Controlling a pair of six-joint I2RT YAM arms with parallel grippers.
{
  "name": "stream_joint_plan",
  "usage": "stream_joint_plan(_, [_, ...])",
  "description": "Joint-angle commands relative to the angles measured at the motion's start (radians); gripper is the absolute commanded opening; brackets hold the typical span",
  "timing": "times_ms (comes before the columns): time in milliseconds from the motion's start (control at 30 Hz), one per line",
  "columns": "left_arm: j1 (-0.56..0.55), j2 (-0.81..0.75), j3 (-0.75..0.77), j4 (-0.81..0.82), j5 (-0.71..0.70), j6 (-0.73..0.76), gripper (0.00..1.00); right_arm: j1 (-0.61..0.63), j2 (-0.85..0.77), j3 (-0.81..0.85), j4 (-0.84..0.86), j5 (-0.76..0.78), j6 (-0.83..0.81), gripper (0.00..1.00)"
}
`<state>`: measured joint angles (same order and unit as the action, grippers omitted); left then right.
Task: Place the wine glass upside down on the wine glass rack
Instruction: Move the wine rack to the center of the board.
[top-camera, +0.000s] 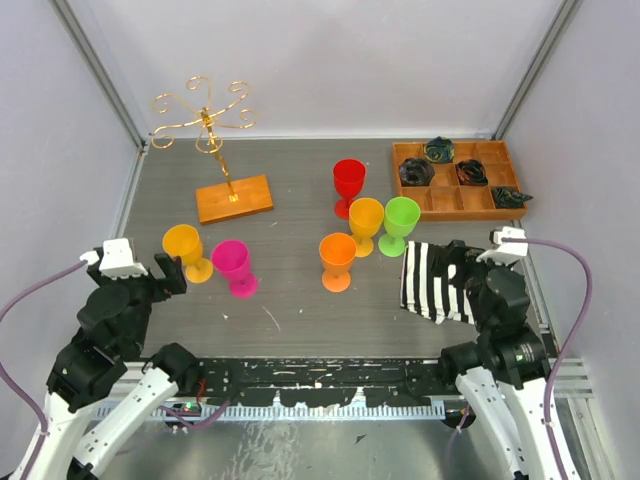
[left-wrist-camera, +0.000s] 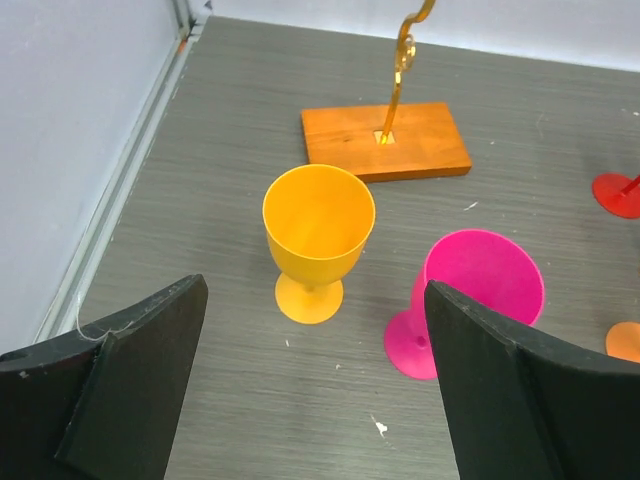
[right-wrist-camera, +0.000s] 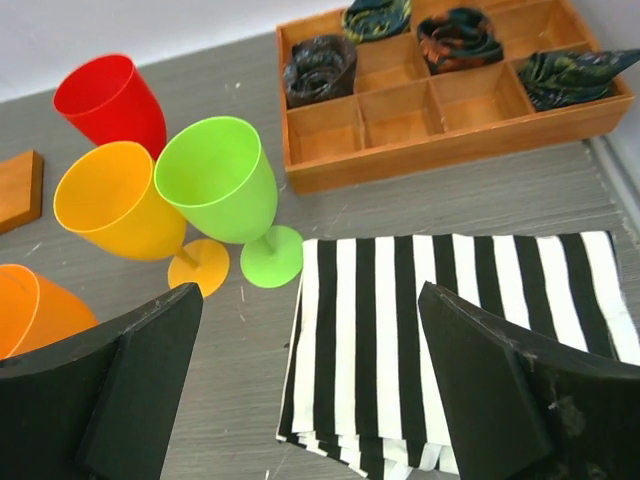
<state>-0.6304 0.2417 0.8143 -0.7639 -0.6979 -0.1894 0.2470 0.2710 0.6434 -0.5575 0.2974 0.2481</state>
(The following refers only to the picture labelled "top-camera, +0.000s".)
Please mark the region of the gold wire wine glass rack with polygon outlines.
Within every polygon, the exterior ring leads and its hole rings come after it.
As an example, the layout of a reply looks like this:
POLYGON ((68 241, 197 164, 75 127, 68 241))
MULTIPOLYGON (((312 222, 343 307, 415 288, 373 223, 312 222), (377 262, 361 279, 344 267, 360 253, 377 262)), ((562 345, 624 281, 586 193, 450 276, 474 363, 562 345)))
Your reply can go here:
POLYGON ((228 164, 222 155, 223 138, 216 133, 218 129, 247 130, 257 122, 257 114, 243 108, 239 111, 240 122, 227 124, 221 118, 235 109, 251 93, 250 85, 241 80, 233 81, 227 87, 229 93, 236 98, 221 109, 214 109, 213 82, 204 75, 193 76, 186 82, 186 89, 196 91, 201 85, 206 86, 206 104, 194 108, 174 93, 163 93, 155 97, 152 110, 158 115, 169 111, 171 101, 177 102, 192 114, 187 122, 173 123, 157 127, 151 133, 151 145, 156 149, 167 149, 175 142, 173 132, 178 129, 197 127, 199 135, 194 142, 195 149, 211 157, 220 166, 224 181, 220 184, 198 188, 195 191, 198 221, 202 225, 219 223, 226 220, 245 217, 274 209, 274 201, 267 176, 257 175, 234 180, 228 164))

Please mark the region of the orange plastic wine glass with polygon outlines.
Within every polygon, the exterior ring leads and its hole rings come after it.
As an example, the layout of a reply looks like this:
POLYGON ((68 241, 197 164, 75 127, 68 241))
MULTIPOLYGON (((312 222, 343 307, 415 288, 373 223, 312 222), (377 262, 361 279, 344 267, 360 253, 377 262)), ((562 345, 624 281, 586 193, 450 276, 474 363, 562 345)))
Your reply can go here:
POLYGON ((328 291, 340 293, 348 289, 356 249, 355 240, 346 233, 336 232, 322 239, 319 245, 320 260, 324 269, 322 284, 328 291))

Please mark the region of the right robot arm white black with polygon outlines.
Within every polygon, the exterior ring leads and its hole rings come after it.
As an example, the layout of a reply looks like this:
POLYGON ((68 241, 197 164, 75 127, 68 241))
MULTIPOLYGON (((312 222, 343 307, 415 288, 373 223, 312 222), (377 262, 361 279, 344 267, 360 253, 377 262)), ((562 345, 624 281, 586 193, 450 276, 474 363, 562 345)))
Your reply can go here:
POLYGON ((485 430, 502 479, 576 479, 553 400, 552 367, 527 322, 530 299, 519 256, 453 240, 435 250, 438 278, 456 270, 478 337, 447 347, 438 361, 444 390, 461 393, 485 430))

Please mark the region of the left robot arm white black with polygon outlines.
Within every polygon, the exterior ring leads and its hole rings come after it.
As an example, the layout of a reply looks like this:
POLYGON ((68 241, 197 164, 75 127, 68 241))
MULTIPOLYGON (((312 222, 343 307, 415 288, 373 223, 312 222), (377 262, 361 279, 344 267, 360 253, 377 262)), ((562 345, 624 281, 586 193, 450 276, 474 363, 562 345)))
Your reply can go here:
POLYGON ((155 255, 164 274, 160 279, 133 258, 117 262, 115 272, 109 272, 102 266, 106 259, 103 248, 89 251, 76 264, 23 290, 1 309, 7 315, 28 295, 80 269, 97 285, 77 314, 78 331, 56 357, 43 406, 8 372, 1 373, 2 381, 38 419, 21 463, 9 475, 12 479, 97 479, 147 416, 166 399, 191 395, 199 387, 201 369, 196 357, 178 343, 165 345, 111 414, 98 426, 88 426, 101 401, 126 373, 127 363, 139 359, 153 304, 187 290, 177 257, 155 255))

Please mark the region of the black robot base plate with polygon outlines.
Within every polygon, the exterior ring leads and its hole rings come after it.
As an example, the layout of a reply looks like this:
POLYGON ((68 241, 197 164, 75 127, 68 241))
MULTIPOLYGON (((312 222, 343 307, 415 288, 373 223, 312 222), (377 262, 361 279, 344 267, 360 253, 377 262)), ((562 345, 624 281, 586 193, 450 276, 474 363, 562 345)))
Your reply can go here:
POLYGON ((200 358, 196 377, 179 394, 200 396, 207 405, 293 408, 351 404, 357 396, 377 408, 429 406, 435 398, 456 399, 437 362, 422 358, 200 358))

